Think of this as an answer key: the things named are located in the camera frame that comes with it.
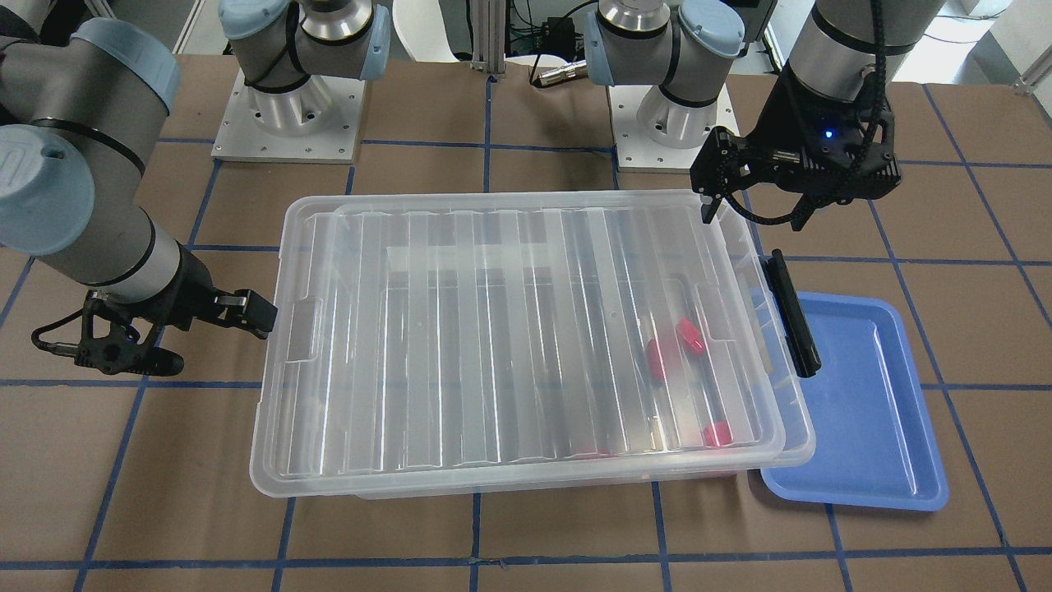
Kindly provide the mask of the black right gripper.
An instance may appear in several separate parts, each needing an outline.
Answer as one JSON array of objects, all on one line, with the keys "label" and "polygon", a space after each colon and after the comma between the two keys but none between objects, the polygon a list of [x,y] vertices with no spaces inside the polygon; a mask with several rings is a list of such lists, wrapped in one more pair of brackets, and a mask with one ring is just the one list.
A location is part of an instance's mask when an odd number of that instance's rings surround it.
[{"label": "black right gripper", "polygon": [[165,327],[187,331],[195,320],[232,327],[257,340],[274,332],[278,308],[252,289],[226,292],[196,256],[178,247],[176,269],[160,292],[135,303],[120,303],[115,295],[84,303],[81,340],[74,364],[106,375],[134,373],[176,376],[184,358],[158,346]]}]

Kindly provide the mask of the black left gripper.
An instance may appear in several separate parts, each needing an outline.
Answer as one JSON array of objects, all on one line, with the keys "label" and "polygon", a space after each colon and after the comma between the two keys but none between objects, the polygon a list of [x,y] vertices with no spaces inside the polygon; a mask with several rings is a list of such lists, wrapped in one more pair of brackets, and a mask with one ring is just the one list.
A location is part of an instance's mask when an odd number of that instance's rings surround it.
[{"label": "black left gripper", "polygon": [[841,101],[808,89],[785,67],[751,132],[715,127],[700,147],[689,176],[692,191],[703,196],[703,224],[714,221],[722,203],[751,216],[734,193],[761,183],[800,195],[788,213],[793,232],[826,206],[878,200],[897,188],[902,171],[885,81],[886,72],[869,67],[859,90]]}]

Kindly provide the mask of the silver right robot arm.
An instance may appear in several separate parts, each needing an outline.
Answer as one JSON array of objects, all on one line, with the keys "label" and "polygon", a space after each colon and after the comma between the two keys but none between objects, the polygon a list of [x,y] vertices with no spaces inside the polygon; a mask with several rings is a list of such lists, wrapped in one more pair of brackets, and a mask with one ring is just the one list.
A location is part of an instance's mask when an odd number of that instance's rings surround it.
[{"label": "silver right robot arm", "polygon": [[31,344],[82,368],[173,376],[165,327],[201,320],[259,340],[277,308],[226,292],[135,195],[174,109],[180,70],[157,38],[96,16],[67,45],[42,44],[46,1],[2,4],[2,244],[87,288],[81,308]]}]

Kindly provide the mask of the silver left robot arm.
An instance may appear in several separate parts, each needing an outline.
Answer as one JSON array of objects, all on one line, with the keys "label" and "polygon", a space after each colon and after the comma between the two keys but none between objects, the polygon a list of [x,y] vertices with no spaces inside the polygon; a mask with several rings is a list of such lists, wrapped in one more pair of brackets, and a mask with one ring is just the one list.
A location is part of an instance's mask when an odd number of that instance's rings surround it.
[{"label": "silver left robot arm", "polygon": [[[584,53],[599,86],[647,86],[639,121],[662,145],[699,148],[689,178],[753,224],[801,231],[830,205],[878,200],[902,181],[887,87],[935,19],[939,1],[815,1],[752,130],[708,116],[746,44],[722,1],[600,1]],[[700,131],[710,124],[707,132]]]}]

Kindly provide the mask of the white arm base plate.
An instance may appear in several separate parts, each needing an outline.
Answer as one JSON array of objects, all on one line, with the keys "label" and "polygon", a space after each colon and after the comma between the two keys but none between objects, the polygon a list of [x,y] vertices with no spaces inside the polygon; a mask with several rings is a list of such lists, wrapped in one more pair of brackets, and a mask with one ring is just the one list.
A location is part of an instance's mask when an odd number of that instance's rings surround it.
[{"label": "white arm base plate", "polygon": [[244,164],[352,164],[367,83],[313,76],[299,89],[252,89],[239,72],[211,156]]},{"label": "white arm base plate", "polygon": [[623,171],[688,173],[713,128],[737,129],[726,86],[702,108],[676,104],[658,86],[613,86],[607,94]]}]

